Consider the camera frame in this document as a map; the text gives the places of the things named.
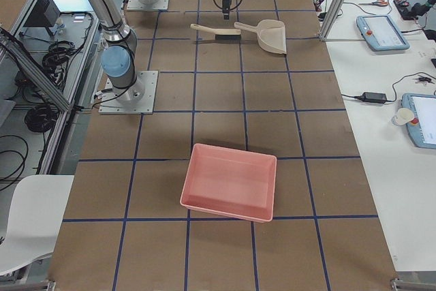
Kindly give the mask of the cream hand brush black bristles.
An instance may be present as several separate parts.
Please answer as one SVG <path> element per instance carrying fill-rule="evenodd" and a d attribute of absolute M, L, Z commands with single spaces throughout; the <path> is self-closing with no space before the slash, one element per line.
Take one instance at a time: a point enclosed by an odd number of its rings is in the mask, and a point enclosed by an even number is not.
<path fill-rule="evenodd" d="M 211 33 L 215 36 L 216 40 L 234 40 L 234 41 L 241 40 L 240 29 L 212 28 L 212 27 L 205 27 L 198 24 L 190 24 L 190 28 L 196 31 Z"/>

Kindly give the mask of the beige plastic dustpan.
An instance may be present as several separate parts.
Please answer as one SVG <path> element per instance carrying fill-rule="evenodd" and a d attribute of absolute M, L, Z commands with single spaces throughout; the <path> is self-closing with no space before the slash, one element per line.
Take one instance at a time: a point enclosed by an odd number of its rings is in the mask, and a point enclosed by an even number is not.
<path fill-rule="evenodd" d="M 255 33 L 261 49 L 279 55 L 287 54 L 285 24 L 280 20 L 261 20 L 256 26 L 235 22 L 234 27 Z"/>

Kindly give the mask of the pink bin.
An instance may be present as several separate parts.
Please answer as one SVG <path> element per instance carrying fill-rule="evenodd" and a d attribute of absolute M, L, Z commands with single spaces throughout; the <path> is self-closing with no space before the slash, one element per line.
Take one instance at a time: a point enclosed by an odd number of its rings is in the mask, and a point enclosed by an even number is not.
<path fill-rule="evenodd" d="M 180 204 L 194 211 L 270 222 L 276 171 L 274 155 L 196 143 Z"/>

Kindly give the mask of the far blue teach pendant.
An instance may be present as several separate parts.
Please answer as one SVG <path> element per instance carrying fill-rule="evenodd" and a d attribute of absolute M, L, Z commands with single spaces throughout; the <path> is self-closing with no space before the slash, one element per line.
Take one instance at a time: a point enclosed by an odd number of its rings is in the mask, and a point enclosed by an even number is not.
<path fill-rule="evenodd" d="M 409 49 L 409 42 L 389 15 L 358 16 L 356 26 L 375 52 Z"/>

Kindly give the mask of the blue teach pendant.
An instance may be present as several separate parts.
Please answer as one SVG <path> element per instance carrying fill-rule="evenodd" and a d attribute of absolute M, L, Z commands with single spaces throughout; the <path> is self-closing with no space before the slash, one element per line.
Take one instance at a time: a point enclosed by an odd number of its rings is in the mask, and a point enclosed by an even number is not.
<path fill-rule="evenodd" d="M 409 42 L 389 15 L 358 16 L 356 26 L 375 52 L 409 49 Z"/>
<path fill-rule="evenodd" d="M 414 114 L 406 124 L 411 141 L 418 148 L 435 149 L 435 95 L 405 93 L 401 105 Z"/>

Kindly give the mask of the black power adapter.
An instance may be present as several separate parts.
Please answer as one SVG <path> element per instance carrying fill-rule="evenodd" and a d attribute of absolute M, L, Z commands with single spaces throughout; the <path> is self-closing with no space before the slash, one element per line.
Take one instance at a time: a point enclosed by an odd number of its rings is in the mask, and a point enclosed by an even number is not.
<path fill-rule="evenodd" d="M 361 100 L 373 104 L 385 104 L 388 101 L 385 93 L 373 93 L 367 91 L 361 95 Z"/>

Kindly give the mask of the near blue teach pendant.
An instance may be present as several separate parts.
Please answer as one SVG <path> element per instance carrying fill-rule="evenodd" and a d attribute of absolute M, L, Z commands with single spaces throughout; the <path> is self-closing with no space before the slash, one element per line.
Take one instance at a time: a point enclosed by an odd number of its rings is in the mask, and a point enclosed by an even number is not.
<path fill-rule="evenodd" d="M 414 114 L 406 124 L 411 141 L 418 148 L 435 149 L 435 95 L 405 93 L 401 105 Z"/>

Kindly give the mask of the white chair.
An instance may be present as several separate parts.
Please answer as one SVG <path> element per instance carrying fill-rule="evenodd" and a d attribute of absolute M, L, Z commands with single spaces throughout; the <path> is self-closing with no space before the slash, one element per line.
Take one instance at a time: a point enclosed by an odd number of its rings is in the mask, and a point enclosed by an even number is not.
<path fill-rule="evenodd" d="M 53 253 L 73 180 L 73 175 L 37 174 L 17 184 L 1 244 L 2 275 Z"/>

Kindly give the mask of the orange handled scissors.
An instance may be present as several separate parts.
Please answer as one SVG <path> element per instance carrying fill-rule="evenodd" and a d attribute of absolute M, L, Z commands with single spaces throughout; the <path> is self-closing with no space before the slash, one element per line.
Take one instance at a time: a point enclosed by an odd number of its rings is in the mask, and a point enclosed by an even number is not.
<path fill-rule="evenodd" d="M 387 0 L 374 0 L 374 1 L 369 2 L 369 3 L 360 3 L 360 5 L 386 7 L 386 6 L 388 6 L 388 1 Z"/>

